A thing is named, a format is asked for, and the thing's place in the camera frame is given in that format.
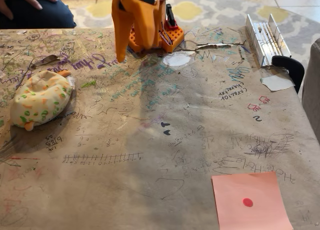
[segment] white paper scrap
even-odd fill
[[[291,86],[295,86],[287,72],[261,78],[261,83],[267,86],[271,91],[284,90]]]

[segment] orange robotic arm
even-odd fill
[[[112,19],[119,62],[125,59],[128,45],[135,52],[150,48],[172,52],[184,40],[165,0],[112,0]]]

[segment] sketch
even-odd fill
[[[260,156],[267,157],[271,154],[286,153],[290,146],[289,142],[291,142],[293,138],[294,136],[292,134],[274,133],[269,137],[268,142],[259,140],[254,147],[248,145],[251,152],[245,152],[245,154],[255,155],[259,158]]]

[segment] metal bracket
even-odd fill
[[[267,23],[252,23],[247,15],[245,26],[261,67],[271,66],[273,56],[291,57],[272,14]]]

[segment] black chair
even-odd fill
[[[298,93],[305,75],[304,66],[299,61],[287,56],[273,56],[272,64],[277,67],[284,67],[289,71],[289,76],[295,84],[295,91]]]

